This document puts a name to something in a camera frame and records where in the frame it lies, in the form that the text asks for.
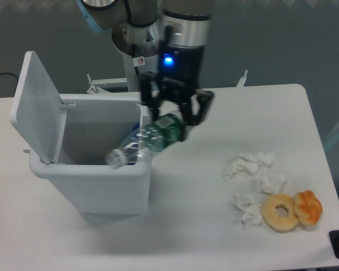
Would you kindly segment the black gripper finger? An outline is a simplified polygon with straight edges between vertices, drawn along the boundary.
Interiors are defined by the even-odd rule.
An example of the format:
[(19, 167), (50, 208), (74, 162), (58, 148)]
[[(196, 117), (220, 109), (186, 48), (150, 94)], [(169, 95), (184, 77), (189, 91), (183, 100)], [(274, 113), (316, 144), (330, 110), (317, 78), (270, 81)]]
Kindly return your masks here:
[[(166, 93), (163, 78), (154, 72), (145, 72), (139, 75), (139, 80), (142, 104), (149, 108), (152, 121), (156, 121), (159, 118), (160, 107)], [(153, 84), (158, 88), (156, 96), (152, 95)]]
[(203, 89), (196, 89), (191, 97), (187, 94), (180, 94), (179, 110), (182, 115), (180, 141), (185, 141), (190, 131), (205, 121), (214, 97), (214, 92)]

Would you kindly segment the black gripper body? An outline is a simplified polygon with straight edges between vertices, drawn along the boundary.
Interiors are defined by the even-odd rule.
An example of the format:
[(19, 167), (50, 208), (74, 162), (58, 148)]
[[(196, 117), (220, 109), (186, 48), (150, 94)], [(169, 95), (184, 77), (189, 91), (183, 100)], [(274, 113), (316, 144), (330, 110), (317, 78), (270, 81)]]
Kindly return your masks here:
[(194, 95), (204, 51), (204, 45), (159, 45), (157, 84), (162, 99), (181, 104)]

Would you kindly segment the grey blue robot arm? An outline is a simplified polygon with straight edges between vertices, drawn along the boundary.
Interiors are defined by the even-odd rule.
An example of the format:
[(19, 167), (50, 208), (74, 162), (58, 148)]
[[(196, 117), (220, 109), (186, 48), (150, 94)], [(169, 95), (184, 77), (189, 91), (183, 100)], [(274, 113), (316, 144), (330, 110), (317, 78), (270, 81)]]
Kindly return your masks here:
[(111, 31), (127, 88), (153, 120), (163, 102), (176, 104), (182, 139), (207, 116), (213, 93), (199, 87), (213, 1), (78, 1), (94, 32)]

